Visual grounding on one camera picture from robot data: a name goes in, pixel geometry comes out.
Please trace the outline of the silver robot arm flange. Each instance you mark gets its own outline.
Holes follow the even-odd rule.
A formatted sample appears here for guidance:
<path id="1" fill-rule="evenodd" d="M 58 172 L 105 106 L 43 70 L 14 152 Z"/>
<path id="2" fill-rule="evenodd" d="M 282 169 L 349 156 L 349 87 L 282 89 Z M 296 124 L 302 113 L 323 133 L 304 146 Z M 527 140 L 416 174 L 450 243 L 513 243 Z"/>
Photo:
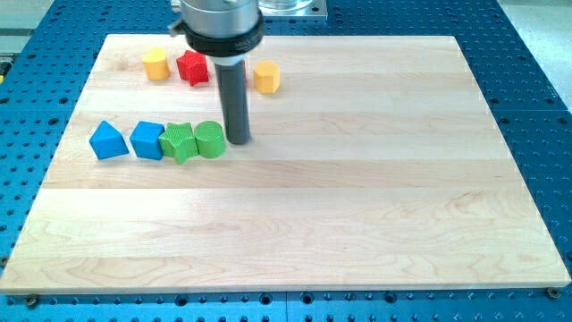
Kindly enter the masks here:
<path id="1" fill-rule="evenodd" d="M 257 0 L 172 0 L 171 7 L 180 16 L 170 34 L 216 65 L 242 63 L 265 34 Z"/>

